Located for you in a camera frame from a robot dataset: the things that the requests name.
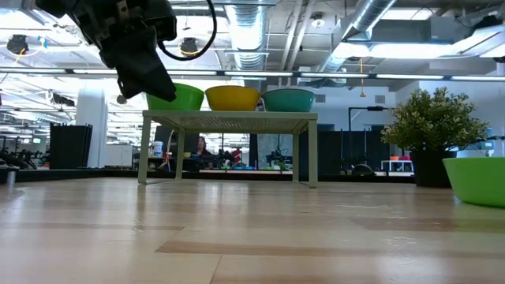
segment black planter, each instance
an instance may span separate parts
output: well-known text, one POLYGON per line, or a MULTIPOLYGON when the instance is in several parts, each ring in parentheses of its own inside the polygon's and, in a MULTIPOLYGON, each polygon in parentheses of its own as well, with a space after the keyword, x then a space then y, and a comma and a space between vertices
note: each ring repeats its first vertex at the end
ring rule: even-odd
POLYGON ((432 188, 450 188, 442 159, 456 158, 456 151, 412 151, 413 173, 416 185, 432 188))

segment bowl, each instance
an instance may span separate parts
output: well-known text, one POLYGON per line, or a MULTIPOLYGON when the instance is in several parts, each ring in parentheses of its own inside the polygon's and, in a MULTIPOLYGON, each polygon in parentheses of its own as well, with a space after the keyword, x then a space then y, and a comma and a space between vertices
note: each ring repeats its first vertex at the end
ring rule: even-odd
POLYGON ((177 98, 168 102, 147 94, 149 110, 200 110, 204 92, 187 84, 174 83, 177 98))
POLYGON ((260 93, 241 86, 218 86, 205 91, 211 110, 254 111, 260 93))
POLYGON ((460 200, 505 207, 505 157, 451 158, 444 159, 443 164, 460 200))
POLYGON ((279 89, 264 93, 262 96, 267 111, 309 112, 316 95, 299 89, 279 89))

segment table leg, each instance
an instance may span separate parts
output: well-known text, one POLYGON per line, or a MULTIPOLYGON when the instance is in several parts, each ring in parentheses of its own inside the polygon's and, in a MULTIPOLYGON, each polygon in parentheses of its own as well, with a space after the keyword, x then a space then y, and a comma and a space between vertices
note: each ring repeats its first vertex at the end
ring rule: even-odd
POLYGON ((182 165, 184 162, 184 139, 186 136, 186 131, 184 129, 179 130, 178 140, 177 140, 177 168, 175 169, 175 179, 182 179, 182 165))
POLYGON ((142 125, 142 140, 140 141, 140 161, 139 161, 139 183, 146 185, 148 183, 148 156, 149 140, 151 139, 151 118, 144 117, 142 125))
POLYGON ((309 188, 317 187, 317 121, 309 121, 309 188))
POLYGON ((293 181, 298 182, 300 181, 299 175, 300 175, 300 136, 298 133, 293 134, 293 181))

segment shelf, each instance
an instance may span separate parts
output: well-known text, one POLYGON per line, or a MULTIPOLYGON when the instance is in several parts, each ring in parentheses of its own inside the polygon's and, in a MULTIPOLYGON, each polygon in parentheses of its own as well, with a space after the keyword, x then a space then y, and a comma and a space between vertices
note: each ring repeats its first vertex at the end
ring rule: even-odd
POLYGON ((145 110, 144 117, 187 133, 298 134, 310 120, 317 121, 312 113, 260 111, 145 110))

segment teal bowl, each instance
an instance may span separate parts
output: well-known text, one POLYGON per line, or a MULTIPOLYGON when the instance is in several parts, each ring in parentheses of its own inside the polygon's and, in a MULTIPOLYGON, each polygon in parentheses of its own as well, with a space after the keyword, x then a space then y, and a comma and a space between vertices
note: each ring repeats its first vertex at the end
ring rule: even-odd
POLYGON ((453 158, 443 164, 454 194, 462 201, 505 207, 505 158, 453 158))
POLYGON ((267 111, 309 112, 316 95, 299 89, 279 89, 264 93, 262 96, 267 111))

